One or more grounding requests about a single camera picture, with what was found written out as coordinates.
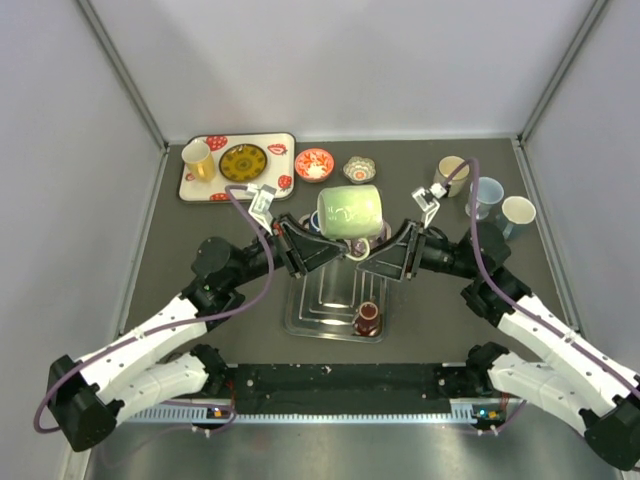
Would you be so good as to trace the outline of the light green mug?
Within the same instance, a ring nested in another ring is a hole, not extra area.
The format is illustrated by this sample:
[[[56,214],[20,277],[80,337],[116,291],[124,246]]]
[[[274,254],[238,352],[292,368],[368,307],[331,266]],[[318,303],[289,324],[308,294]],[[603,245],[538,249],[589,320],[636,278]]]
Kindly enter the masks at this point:
[[[350,185],[323,189],[317,197],[321,234],[331,240],[349,243],[346,257],[362,261],[350,254],[350,241],[379,232],[383,225],[382,201],[374,185]]]

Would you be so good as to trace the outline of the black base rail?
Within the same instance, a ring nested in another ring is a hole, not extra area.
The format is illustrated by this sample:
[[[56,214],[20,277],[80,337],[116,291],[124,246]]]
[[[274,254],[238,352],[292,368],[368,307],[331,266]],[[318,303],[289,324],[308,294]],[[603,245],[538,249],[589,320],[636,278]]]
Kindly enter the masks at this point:
[[[240,364],[182,400],[231,400],[242,415],[447,413],[453,399],[497,399],[487,378],[462,365]]]

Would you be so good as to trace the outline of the grey blue mug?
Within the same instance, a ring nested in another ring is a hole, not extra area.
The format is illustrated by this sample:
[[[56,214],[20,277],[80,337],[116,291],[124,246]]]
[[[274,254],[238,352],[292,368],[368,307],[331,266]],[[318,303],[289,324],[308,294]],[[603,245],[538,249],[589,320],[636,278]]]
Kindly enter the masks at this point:
[[[525,231],[536,216],[536,207],[528,198],[510,196],[503,201],[496,221],[504,239],[509,240]]]

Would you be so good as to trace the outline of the cream speckled mug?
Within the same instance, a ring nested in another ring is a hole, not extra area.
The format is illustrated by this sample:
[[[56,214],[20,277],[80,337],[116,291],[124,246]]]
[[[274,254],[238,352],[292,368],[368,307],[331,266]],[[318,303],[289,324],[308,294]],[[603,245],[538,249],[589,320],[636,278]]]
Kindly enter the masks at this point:
[[[447,156],[442,158],[434,173],[433,181],[442,184],[447,179],[447,197],[457,196],[463,189],[470,175],[468,163],[458,156]]]

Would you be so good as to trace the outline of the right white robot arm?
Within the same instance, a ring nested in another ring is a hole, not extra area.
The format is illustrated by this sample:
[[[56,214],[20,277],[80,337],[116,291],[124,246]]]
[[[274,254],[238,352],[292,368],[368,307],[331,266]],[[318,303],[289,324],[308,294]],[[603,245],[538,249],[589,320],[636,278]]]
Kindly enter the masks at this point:
[[[511,250],[499,229],[474,224],[457,243],[407,220],[371,251],[360,270],[394,281],[419,269],[467,278],[467,307],[538,357],[530,363],[500,346],[474,349],[466,380],[476,394],[515,395],[562,420],[609,465],[639,467],[639,374],[567,326],[504,267]]]

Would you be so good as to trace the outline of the metal tray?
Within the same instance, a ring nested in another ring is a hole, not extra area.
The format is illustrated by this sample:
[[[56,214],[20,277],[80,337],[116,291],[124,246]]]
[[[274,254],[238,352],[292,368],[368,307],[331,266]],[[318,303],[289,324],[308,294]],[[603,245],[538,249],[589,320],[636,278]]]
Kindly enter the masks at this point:
[[[389,299],[389,281],[339,258],[290,282],[284,329],[294,336],[378,343],[387,334]],[[356,314],[367,301],[378,307],[373,329],[356,326]]]

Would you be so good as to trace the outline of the yellow mug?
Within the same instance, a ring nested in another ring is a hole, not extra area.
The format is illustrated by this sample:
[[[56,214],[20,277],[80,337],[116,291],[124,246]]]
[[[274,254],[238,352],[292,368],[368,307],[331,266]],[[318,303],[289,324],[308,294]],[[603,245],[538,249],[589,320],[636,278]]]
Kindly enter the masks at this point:
[[[183,148],[181,158],[195,180],[210,182],[214,179],[214,159],[210,147],[204,141],[191,141]]]

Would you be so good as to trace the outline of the dark red brown mug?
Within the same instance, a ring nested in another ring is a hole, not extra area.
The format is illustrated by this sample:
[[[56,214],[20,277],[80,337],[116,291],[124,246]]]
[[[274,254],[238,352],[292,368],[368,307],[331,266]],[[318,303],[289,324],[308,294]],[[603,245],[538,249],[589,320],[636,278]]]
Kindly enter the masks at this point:
[[[378,306],[371,301],[363,302],[358,307],[352,324],[355,333],[359,336],[377,336],[381,329],[380,312]]]

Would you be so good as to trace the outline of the pale blue footed mug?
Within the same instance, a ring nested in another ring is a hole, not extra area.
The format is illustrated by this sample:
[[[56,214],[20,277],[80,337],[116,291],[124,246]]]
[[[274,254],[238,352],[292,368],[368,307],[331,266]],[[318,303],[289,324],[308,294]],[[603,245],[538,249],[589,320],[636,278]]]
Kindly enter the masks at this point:
[[[473,189],[477,190],[476,202],[473,202]],[[472,181],[470,185],[469,197],[465,205],[465,213],[471,216],[472,205],[476,205],[476,219],[478,221],[486,219],[494,206],[498,205],[504,196],[502,184],[491,177],[480,177],[477,182]]]

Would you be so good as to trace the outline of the small flower shaped bowl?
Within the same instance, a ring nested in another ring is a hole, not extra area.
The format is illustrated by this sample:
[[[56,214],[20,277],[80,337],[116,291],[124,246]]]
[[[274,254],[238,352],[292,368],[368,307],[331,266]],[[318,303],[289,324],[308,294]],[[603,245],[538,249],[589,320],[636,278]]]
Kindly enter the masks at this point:
[[[343,166],[342,172],[352,184],[366,184],[376,177],[376,163],[371,158],[352,156]]]

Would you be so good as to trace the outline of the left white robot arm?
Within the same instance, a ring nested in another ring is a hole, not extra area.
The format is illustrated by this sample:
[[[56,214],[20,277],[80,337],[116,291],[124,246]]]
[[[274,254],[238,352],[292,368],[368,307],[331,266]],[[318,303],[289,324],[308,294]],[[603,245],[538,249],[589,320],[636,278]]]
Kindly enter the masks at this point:
[[[250,226],[256,239],[244,248],[220,237],[204,240],[192,263],[193,280],[150,319],[93,353],[51,364],[39,408],[49,411],[56,422],[51,430],[73,451],[95,447],[149,407],[197,392],[220,394],[227,374],[215,349],[197,346],[169,364],[162,358],[266,295],[247,301],[239,287],[260,277],[271,281],[279,268],[292,276],[310,273],[348,250],[345,241],[306,230],[289,214],[265,229]]]

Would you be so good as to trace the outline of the lilac mug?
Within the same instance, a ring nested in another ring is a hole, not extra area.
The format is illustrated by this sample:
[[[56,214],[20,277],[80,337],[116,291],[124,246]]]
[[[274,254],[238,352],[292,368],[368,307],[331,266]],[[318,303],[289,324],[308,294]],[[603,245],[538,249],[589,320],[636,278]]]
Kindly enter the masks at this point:
[[[382,228],[375,235],[350,241],[350,254],[355,258],[366,257],[371,250],[384,243],[390,232],[390,227],[384,221]]]

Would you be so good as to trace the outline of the red patterned bowl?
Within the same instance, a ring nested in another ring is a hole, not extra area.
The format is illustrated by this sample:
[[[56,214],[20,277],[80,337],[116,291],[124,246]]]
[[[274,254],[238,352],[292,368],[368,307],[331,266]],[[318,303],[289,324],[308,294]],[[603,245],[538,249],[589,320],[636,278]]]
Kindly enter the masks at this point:
[[[309,183],[321,183],[327,180],[335,167],[331,153],[322,148],[309,148],[300,152],[294,161],[297,175]]]

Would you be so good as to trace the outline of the yellow patterned plate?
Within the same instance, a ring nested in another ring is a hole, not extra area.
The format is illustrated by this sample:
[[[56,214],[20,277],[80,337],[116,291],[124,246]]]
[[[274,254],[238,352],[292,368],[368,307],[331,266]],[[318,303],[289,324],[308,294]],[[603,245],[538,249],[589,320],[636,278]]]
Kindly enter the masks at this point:
[[[268,166],[265,151],[254,144],[240,144],[226,150],[219,159],[219,170],[229,181],[248,183],[261,176]]]

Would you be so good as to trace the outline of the dark blue mug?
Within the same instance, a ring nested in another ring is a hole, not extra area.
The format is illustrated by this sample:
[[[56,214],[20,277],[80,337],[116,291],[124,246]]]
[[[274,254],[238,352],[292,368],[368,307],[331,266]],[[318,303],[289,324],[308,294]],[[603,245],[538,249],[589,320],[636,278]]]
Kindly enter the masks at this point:
[[[308,228],[312,233],[321,233],[320,222],[319,222],[319,211],[314,211],[308,218]]]

